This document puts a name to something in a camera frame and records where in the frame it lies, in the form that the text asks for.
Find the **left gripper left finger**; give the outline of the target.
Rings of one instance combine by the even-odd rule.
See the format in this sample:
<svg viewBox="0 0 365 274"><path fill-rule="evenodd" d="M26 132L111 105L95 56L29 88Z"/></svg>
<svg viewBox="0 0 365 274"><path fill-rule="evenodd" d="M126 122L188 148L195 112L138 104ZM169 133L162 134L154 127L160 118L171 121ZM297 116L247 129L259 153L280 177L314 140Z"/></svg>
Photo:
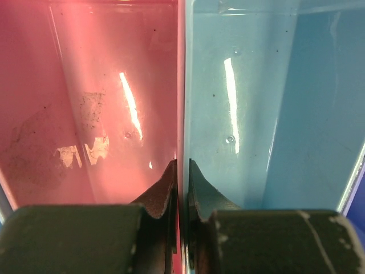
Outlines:
<svg viewBox="0 0 365 274"><path fill-rule="evenodd" d="M172 273L177 161L129 204L32 205L1 230L2 273Z"/></svg>

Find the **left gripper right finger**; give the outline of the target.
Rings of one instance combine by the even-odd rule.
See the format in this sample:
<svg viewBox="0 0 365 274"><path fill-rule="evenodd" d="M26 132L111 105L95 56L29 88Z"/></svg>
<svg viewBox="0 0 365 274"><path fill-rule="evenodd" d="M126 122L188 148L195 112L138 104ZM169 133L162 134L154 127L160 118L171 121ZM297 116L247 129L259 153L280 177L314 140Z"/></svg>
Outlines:
<svg viewBox="0 0 365 274"><path fill-rule="evenodd" d="M189 263L195 273L360 273L360 238L330 210L245 210L189 162Z"/></svg>

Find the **purple bin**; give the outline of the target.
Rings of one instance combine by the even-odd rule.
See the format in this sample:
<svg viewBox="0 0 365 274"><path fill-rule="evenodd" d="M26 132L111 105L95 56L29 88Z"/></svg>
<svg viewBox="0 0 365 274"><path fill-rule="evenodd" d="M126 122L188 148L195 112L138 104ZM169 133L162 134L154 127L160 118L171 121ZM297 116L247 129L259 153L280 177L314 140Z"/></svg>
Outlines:
<svg viewBox="0 0 365 274"><path fill-rule="evenodd" d="M342 213L364 231L364 159Z"/></svg>

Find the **pink bin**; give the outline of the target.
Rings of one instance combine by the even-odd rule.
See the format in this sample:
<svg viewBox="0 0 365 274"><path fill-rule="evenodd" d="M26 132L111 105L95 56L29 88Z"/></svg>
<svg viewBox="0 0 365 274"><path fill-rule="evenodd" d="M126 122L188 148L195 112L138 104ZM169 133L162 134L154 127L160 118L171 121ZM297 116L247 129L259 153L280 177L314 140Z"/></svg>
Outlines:
<svg viewBox="0 0 365 274"><path fill-rule="evenodd" d="M13 213L129 204L177 161L180 13L178 1L1 2Z"/></svg>

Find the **medium blue bin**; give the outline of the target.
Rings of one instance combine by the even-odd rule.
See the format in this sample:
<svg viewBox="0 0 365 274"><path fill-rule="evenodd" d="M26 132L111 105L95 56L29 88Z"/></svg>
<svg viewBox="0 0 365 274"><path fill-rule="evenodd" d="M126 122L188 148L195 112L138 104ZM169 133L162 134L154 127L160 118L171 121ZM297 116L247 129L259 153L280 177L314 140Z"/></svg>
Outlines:
<svg viewBox="0 0 365 274"><path fill-rule="evenodd" d="M186 2L184 273L191 160L242 209L347 218L363 159L363 1Z"/></svg>

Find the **light blue bin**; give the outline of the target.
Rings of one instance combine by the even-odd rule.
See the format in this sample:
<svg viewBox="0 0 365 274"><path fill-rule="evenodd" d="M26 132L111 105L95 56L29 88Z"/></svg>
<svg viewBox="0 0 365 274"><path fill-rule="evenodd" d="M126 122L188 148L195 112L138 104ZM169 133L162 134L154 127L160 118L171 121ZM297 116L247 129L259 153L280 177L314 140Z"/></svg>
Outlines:
<svg viewBox="0 0 365 274"><path fill-rule="evenodd" d="M13 213L13 209L7 199L7 196L0 186L0 221L1 226L4 224L6 219Z"/></svg>

